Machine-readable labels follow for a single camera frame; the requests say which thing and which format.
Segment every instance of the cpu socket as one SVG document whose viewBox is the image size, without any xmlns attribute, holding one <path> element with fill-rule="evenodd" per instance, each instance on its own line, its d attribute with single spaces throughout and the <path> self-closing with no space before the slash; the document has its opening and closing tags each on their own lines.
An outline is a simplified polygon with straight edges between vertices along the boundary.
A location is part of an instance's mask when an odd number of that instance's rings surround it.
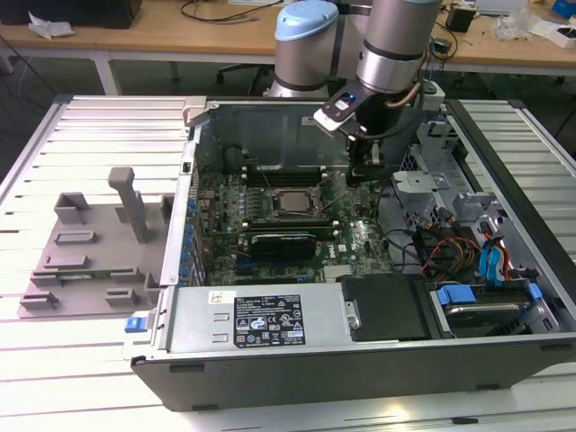
<svg viewBox="0 0 576 432">
<path fill-rule="evenodd" d="M 278 220 L 319 220 L 322 203 L 313 188 L 282 188 L 272 195 L 272 214 Z"/>
</svg>

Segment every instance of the desk leg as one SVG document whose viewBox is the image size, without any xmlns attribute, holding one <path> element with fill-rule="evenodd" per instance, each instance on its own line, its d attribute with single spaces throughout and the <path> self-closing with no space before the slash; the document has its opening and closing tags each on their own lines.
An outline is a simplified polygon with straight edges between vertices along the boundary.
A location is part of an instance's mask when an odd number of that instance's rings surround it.
<svg viewBox="0 0 576 432">
<path fill-rule="evenodd" d="M 12 63 L 10 63 L 10 58 L 8 56 L 0 56 L 0 72 L 4 75 L 11 75 L 14 72 Z"/>
<path fill-rule="evenodd" d="M 178 62 L 170 62 L 170 72 L 172 72 L 172 81 L 180 81 L 180 71 L 178 70 Z"/>
<path fill-rule="evenodd" d="M 106 54 L 106 52 L 98 52 L 96 56 L 92 58 L 96 64 L 96 70 L 98 71 L 104 94 L 107 96 L 121 95 L 122 90 L 120 89 L 118 78 L 114 74 L 110 64 L 110 58 Z"/>
</svg>

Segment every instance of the screw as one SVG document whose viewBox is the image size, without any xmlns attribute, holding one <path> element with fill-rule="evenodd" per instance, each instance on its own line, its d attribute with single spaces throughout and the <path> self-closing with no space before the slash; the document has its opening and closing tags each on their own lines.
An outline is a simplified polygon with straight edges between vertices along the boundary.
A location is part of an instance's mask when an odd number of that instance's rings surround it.
<svg viewBox="0 0 576 432">
<path fill-rule="evenodd" d="M 350 326 L 352 330 L 360 329 L 360 320 L 358 317 L 348 315 L 348 326 Z"/>
</svg>

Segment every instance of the floor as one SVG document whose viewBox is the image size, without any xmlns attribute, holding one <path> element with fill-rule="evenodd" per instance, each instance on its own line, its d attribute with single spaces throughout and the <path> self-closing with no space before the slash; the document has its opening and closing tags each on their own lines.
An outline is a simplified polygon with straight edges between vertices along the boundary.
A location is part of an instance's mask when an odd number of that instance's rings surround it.
<svg viewBox="0 0 576 432">
<path fill-rule="evenodd" d="M 101 95 L 102 88 L 90 60 L 33 58 L 31 65 L 60 94 Z M 179 64 L 181 80 L 173 82 L 164 62 L 116 61 L 113 63 L 125 95 L 246 95 L 254 70 L 227 74 L 222 85 L 216 71 L 224 65 Z M 576 78 L 562 84 L 547 76 L 508 76 L 444 73 L 436 74 L 449 98 L 519 99 L 554 135 L 576 107 Z M 0 79 L 0 180 L 33 134 L 52 95 L 23 62 L 14 63 L 14 72 Z M 272 83 L 261 81 L 258 94 Z M 576 154 L 576 116 L 562 129 L 559 141 Z"/>
</svg>

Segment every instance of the power supply label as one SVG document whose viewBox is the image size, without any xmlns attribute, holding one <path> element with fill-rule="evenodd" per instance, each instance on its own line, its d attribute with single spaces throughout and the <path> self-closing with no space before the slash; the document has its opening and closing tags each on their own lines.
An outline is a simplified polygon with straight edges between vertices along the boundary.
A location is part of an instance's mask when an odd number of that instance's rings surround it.
<svg viewBox="0 0 576 432">
<path fill-rule="evenodd" d="M 286 347 L 305 344 L 300 295 L 234 299 L 236 347 Z"/>
</svg>

